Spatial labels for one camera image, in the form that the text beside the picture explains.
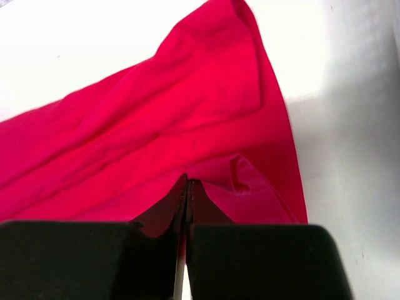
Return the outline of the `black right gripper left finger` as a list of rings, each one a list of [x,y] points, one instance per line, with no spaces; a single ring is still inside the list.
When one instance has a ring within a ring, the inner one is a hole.
[[[1,298],[181,299],[187,186],[128,222],[1,224]]]

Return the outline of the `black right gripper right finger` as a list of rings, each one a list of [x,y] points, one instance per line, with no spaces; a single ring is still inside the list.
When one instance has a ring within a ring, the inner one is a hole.
[[[236,224],[199,181],[187,194],[193,299],[351,299],[332,236],[316,225]]]

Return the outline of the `red t shirt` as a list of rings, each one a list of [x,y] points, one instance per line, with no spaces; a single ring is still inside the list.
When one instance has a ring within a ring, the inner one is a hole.
[[[155,55],[1,123],[1,220],[130,221],[179,177],[243,224],[308,221],[289,116],[244,1],[208,1]]]

